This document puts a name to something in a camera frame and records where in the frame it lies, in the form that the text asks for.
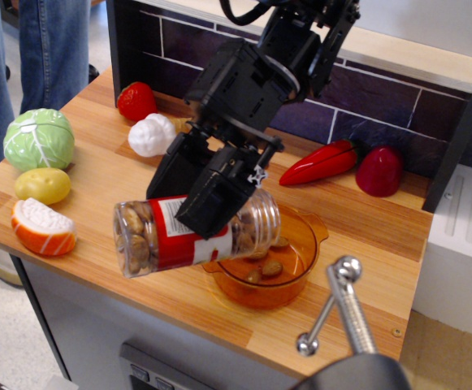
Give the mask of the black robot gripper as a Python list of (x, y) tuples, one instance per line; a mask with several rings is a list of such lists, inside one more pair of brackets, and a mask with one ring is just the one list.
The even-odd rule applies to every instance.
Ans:
[[(300, 90), (281, 63), (241, 38), (224, 42), (184, 100), (199, 132), (181, 132), (167, 148), (146, 198), (188, 195), (176, 219), (205, 239), (217, 234), (267, 177), (284, 146), (264, 134), (279, 108)], [(225, 145), (214, 152), (205, 135)]]

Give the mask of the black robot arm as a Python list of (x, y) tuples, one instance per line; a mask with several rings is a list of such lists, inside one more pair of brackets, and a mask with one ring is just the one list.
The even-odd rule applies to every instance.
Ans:
[(266, 178), (282, 141), (266, 134), (279, 109), (317, 98), (329, 83), (344, 39), (360, 16), (356, 1), (260, 1), (223, 13), (247, 25), (271, 13), (257, 43), (223, 43), (185, 95), (190, 129), (171, 143), (146, 190), (149, 199), (181, 196), (179, 222), (216, 235)]

